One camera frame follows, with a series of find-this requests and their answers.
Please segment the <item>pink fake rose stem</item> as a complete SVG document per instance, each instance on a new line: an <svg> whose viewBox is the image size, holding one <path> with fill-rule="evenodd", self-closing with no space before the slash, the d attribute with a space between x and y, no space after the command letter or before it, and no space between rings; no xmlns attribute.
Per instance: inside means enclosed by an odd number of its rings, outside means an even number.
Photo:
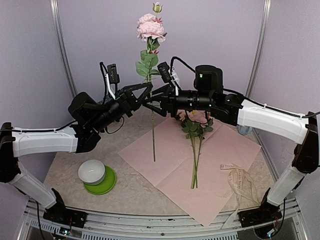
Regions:
<svg viewBox="0 0 320 240"><path fill-rule="evenodd" d="M146 44L144 50L140 51L140 60L135 63L137 74L144 78L145 83L152 83L154 76L160 73L156 70L159 62L158 48L160 43L166 40L167 32L165 30L162 17L159 14L163 10L160 2L152 4L153 13L146 13L141 16L136 24L137 38Z"/></svg>

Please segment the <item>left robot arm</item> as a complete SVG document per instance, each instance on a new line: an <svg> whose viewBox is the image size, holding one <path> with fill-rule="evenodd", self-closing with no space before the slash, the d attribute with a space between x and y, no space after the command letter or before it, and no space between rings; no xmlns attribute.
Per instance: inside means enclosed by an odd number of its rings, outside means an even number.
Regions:
<svg viewBox="0 0 320 240"><path fill-rule="evenodd" d="M14 128L5 122L0 128L0 181L36 200L47 213L63 223L70 218L60 194L30 174L18 158L42 153L87 153L100 141L100 133L123 115L132 116L150 93L150 82L125 86L106 104L97 104L86 92L72 100L68 111L73 122L53 129Z"/></svg>

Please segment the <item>yellow fake flower stem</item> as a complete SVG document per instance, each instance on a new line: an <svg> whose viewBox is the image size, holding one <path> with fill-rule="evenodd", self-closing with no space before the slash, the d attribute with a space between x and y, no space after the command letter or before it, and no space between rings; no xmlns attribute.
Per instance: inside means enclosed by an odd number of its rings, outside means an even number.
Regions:
<svg viewBox="0 0 320 240"><path fill-rule="evenodd" d="M196 139L198 137L198 124L194 123L188 116L188 112L185 110L186 126L188 127L188 136L192 146L192 178L190 188L193 190L197 185L197 150L196 150Z"/></svg>

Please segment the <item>pink wrapping paper sheet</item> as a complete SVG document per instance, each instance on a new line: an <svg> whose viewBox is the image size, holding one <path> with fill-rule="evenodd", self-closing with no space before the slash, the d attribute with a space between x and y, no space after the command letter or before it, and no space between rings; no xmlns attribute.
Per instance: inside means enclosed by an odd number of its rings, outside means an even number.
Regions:
<svg viewBox="0 0 320 240"><path fill-rule="evenodd" d="M167 118L118 154L184 212L208 227L230 199L230 170L235 164L248 171L260 145L215 121L205 135L200 153L198 188L191 189L193 149L179 122Z"/></svg>

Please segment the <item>pale pink fake flower stem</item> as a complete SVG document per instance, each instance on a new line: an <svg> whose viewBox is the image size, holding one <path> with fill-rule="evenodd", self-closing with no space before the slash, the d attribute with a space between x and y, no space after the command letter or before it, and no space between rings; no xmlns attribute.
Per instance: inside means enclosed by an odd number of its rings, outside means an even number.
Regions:
<svg viewBox="0 0 320 240"><path fill-rule="evenodd" d="M185 138L191 142L193 164L190 188L198 188L198 166L202 145L205 134L213 132L214 121L208 111L201 110L178 110L175 118L180 121Z"/></svg>

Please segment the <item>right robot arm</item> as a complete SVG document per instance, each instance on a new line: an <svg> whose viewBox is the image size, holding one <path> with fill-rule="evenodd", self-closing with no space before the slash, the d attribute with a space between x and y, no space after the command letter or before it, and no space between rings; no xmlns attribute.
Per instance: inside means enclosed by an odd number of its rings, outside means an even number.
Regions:
<svg viewBox="0 0 320 240"><path fill-rule="evenodd" d="M227 89L223 86L223 71L215 66L198 65L193 72L194 89L182 90L173 68L160 63L147 78L161 76L166 85L154 90L144 106L162 116L175 116L179 110L206 111L222 123L273 135L277 143L280 139L291 141L293 159L267 190L255 212L260 222L266 222L305 176L319 168L319 115L285 111Z"/></svg>

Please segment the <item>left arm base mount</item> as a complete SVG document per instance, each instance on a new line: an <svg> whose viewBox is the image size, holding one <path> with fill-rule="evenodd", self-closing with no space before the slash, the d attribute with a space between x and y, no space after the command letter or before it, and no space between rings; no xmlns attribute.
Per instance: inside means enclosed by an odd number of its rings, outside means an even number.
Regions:
<svg viewBox="0 0 320 240"><path fill-rule="evenodd" d="M69 227L84 228L87 213L73 209L45 210L43 218L54 223L66 225Z"/></svg>

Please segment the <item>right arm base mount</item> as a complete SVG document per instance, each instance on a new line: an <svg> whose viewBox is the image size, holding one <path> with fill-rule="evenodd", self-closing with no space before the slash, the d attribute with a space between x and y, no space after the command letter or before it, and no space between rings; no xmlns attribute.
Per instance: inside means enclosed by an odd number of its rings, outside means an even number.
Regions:
<svg viewBox="0 0 320 240"><path fill-rule="evenodd" d="M240 211L238 213L239 221L242 228L260 225L268 222L281 219L283 217L280 209L276 208L255 208L250 210Z"/></svg>

